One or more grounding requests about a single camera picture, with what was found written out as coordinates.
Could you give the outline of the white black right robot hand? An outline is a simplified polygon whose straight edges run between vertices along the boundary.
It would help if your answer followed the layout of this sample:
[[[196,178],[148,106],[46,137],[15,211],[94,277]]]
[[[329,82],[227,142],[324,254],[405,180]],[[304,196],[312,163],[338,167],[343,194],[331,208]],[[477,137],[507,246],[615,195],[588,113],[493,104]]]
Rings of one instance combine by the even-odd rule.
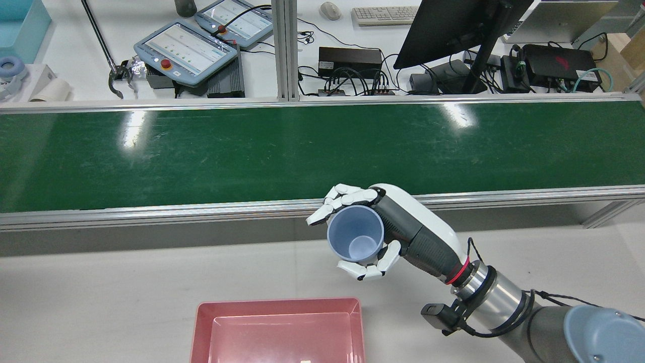
[[[471,273],[470,258],[456,232],[412,195],[391,184],[373,184],[366,189],[337,184],[306,222],[324,223],[351,205],[375,211],[384,225],[384,241],[375,262],[337,264],[353,278],[381,278],[399,258],[446,285],[461,285]]]

